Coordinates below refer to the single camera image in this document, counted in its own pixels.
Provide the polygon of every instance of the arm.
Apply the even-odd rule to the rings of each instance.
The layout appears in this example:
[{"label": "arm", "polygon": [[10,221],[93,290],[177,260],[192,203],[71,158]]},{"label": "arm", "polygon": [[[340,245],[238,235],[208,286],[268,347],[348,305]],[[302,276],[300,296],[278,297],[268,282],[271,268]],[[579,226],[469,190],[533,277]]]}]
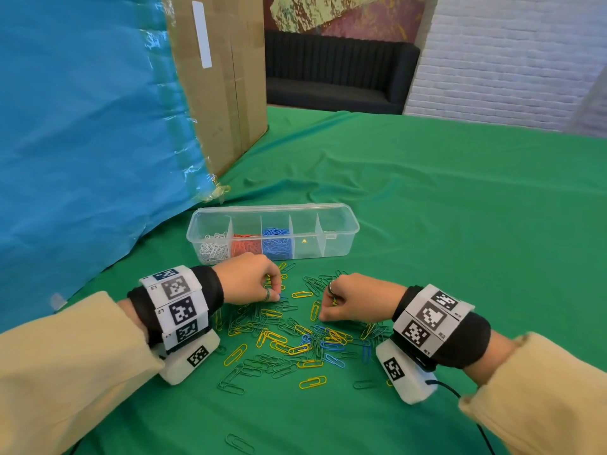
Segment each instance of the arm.
[{"label": "arm", "polygon": [[[266,274],[270,300],[280,298],[280,271],[263,255],[240,255],[210,273],[221,303],[262,300]],[[131,300],[98,292],[1,334],[0,454],[64,453],[163,368],[148,346],[155,328]]]},{"label": "arm", "polygon": [[[391,319],[407,291],[358,274],[340,276],[331,289],[338,305],[333,306],[326,290],[322,321]],[[455,343],[448,344],[450,337],[432,356],[440,365],[461,364],[479,386],[476,394],[461,399],[461,410],[501,438],[513,454],[603,453],[607,374],[542,336],[510,340],[490,330],[486,321],[483,325],[482,317],[474,318],[474,323],[462,321],[452,335]],[[456,336],[462,328],[467,330]]]}]

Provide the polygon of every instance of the wrist-mounted device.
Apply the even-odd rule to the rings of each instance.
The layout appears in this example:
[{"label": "wrist-mounted device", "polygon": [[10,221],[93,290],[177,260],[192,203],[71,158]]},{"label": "wrist-mounted device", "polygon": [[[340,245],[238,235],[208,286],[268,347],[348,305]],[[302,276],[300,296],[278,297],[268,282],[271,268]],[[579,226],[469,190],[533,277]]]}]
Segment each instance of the wrist-mounted device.
[{"label": "wrist-mounted device", "polygon": [[[204,268],[215,275],[211,268]],[[127,296],[148,328],[152,351],[164,360],[160,376],[176,385],[219,345],[219,337],[209,325],[212,313],[209,313],[203,287],[194,271],[183,265],[146,276],[139,282],[141,286]],[[218,284],[218,279],[210,282]]]},{"label": "wrist-mounted device", "polygon": [[464,368],[487,350],[491,326],[474,306],[429,284],[407,289],[391,337],[376,354],[400,397],[409,404],[429,397],[436,365]]}]

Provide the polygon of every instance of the yellow sweater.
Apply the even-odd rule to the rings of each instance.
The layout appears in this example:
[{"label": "yellow sweater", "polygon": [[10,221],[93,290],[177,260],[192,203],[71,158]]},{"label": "yellow sweater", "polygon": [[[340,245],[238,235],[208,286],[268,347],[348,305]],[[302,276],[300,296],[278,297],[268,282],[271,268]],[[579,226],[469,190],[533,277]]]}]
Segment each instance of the yellow sweater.
[{"label": "yellow sweater", "polygon": [[[537,334],[462,411],[515,454],[607,454],[607,374]],[[105,292],[0,335],[0,454],[58,455],[156,375],[139,328]]]}]

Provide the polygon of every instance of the black sofa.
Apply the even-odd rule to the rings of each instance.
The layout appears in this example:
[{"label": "black sofa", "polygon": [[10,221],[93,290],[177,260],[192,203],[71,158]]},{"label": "black sofa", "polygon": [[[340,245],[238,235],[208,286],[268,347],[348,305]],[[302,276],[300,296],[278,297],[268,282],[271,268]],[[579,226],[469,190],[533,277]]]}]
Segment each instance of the black sofa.
[{"label": "black sofa", "polygon": [[400,114],[420,50],[411,43],[265,31],[268,103]]}]

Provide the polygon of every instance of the sofa armrest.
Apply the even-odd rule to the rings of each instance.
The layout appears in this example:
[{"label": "sofa armrest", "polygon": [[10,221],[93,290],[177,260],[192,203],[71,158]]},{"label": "sofa armrest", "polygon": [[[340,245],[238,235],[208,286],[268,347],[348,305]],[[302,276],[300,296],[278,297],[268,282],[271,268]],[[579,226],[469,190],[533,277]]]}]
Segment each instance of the sofa armrest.
[{"label": "sofa armrest", "polygon": [[414,79],[415,67],[420,58],[420,49],[411,44],[403,43],[396,53],[392,66],[386,97],[393,104],[404,104]]}]

